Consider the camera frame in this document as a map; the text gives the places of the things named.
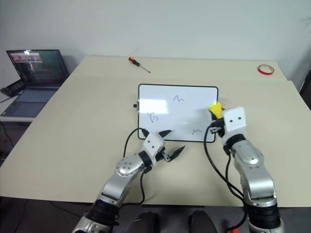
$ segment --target white wall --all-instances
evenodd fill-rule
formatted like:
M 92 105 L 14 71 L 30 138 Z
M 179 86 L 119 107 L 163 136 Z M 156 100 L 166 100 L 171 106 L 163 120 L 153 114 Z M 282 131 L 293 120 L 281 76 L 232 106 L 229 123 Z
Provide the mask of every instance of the white wall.
M 5 50 L 275 60 L 299 89 L 311 66 L 311 0 L 0 0 L 0 87 L 18 79 Z

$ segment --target black marker writing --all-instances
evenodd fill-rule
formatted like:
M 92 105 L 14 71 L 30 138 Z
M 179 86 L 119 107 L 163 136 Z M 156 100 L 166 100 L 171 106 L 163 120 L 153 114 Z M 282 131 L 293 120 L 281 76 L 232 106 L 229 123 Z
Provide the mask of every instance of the black marker writing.
M 195 132 L 198 132 L 198 131 L 199 131 L 199 132 L 202 132 L 202 130 L 193 130 L 193 131 L 192 131 L 192 135 L 193 135 Z
M 147 113 L 151 122 L 153 123 L 155 120 L 159 120 L 159 118 L 157 116 L 155 116 L 155 113 Z
M 177 100 L 178 100 L 178 102 L 180 102 L 180 101 L 184 101 L 184 99 L 180 99 L 180 98 L 178 97 L 178 95 L 176 95 L 176 96 L 174 97 L 174 99 L 173 99 L 173 100 L 175 100 L 175 99 L 177 99 Z

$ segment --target red screwdriver handle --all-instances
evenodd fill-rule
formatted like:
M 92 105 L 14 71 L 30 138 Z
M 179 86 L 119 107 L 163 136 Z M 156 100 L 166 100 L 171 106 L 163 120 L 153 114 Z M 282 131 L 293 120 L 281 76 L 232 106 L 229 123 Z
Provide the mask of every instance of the red screwdriver handle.
M 140 63 L 138 61 L 136 61 L 133 57 L 129 57 L 128 60 L 130 61 L 130 63 L 132 63 L 136 66 L 140 66 Z

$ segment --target yellow object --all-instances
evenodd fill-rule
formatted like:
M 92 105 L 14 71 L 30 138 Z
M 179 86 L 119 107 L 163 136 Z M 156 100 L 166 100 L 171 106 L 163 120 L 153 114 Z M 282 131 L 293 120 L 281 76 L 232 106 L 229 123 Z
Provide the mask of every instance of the yellow object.
M 212 105 L 209 110 L 217 117 L 222 117 L 222 103 L 217 102 L 216 104 Z

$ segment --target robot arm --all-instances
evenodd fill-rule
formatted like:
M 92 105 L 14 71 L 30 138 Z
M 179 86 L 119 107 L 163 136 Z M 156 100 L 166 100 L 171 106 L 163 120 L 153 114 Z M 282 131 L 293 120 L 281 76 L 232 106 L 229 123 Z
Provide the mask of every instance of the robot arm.
M 262 153 L 246 140 L 245 112 L 241 107 L 224 110 L 223 119 L 211 124 L 218 132 L 226 153 L 234 157 L 240 174 L 244 201 L 252 233 L 283 233 L 273 180 L 266 170 Z
M 149 133 L 143 130 L 146 137 L 142 151 L 121 159 L 111 178 L 101 189 L 90 211 L 80 219 L 73 233 L 108 233 L 115 224 L 118 215 L 133 180 L 141 172 L 149 172 L 156 163 L 165 159 L 167 162 L 175 159 L 184 147 L 176 150 L 171 156 L 164 152 L 164 140 L 171 131 Z

